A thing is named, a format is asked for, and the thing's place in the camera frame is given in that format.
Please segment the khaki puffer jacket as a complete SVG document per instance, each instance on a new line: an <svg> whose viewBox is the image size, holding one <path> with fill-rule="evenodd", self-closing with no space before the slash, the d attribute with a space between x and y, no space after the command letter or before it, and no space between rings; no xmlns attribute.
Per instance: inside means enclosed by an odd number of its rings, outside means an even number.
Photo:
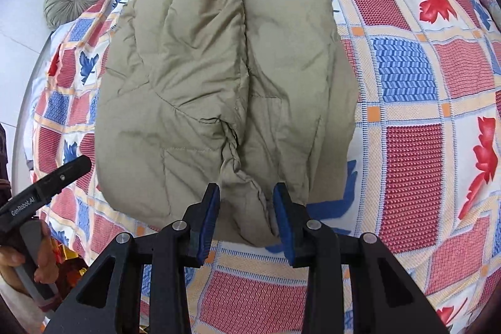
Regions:
<svg viewBox="0 0 501 334"><path fill-rule="evenodd" d="M271 246L277 184L316 219L351 205L358 93L333 0L130 0L99 88L100 190L161 228L214 183L216 238Z"/></svg>

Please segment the leaf patterned patchwork quilt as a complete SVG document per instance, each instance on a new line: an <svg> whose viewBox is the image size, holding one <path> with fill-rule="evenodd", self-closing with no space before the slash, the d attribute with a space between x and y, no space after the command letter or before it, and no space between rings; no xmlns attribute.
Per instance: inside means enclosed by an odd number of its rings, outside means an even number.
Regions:
<svg viewBox="0 0 501 334"><path fill-rule="evenodd" d="M100 78L128 0L99 0L55 46L33 115L34 179L94 154ZM500 27L480 0L333 0L358 80L352 203L451 333L500 283Z"/></svg>

